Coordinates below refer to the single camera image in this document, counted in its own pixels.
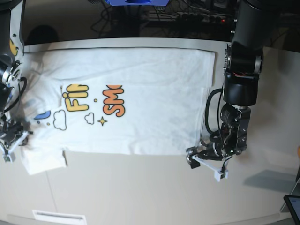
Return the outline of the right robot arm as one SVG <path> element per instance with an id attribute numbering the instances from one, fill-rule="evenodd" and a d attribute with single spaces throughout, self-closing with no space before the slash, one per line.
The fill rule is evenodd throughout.
<path id="1" fill-rule="evenodd" d="M 26 133 L 20 122 L 8 120 L 5 115 L 20 101 L 27 86 L 27 79 L 22 77 L 22 23 L 25 2 L 0 2 L 0 139 L 6 147 L 14 144 Z"/>

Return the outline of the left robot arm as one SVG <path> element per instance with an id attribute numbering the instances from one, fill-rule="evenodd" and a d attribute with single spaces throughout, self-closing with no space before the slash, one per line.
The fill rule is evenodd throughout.
<path id="1" fill-rule="evenodd" d="M 241 0 L 231 43 L 225 49 L 224 82 L 206 101 L 204 124 L 207 141 L 186 150 L 191 168 L 219 161 L 220 171 L 248 148 L 251 107 L 257 103 L 264 47 L 275 27 L 286 18 L 300 16 L 297 0 Z"/>

